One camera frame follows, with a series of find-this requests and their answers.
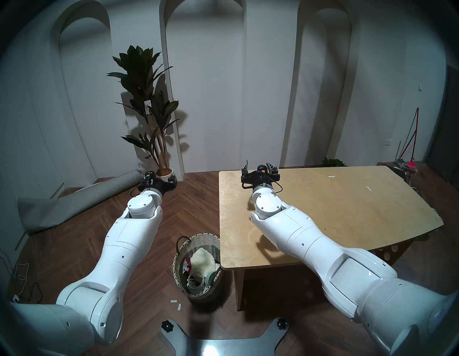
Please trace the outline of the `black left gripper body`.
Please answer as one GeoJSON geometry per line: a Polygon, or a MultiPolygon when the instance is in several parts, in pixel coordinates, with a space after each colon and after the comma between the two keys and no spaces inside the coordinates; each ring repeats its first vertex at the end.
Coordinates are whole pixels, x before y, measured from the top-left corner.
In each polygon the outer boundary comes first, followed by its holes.
{"type": "Polygon", "coordinates": [[[166,192],[174,190],[176,186],[177,180],[164,181],[158,178],[155,172],[146,172],[139,183],[139,192],[141,193],[147,189],[156,189],[160,194],[165,194],[166,192]]]}

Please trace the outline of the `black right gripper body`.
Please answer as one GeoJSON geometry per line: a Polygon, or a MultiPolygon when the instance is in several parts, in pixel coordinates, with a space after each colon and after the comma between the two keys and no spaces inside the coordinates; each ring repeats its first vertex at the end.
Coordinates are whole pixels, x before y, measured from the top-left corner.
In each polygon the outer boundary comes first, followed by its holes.
{"type": "Polygon", "coordinates": [[[249,172],[247,175],[241,175],[242,188],[272,185],[272,183],[276,183],[280,180],[280,174],[269,175],[266,169],[266,165],[259,165],[255,171],[249,172]]]}

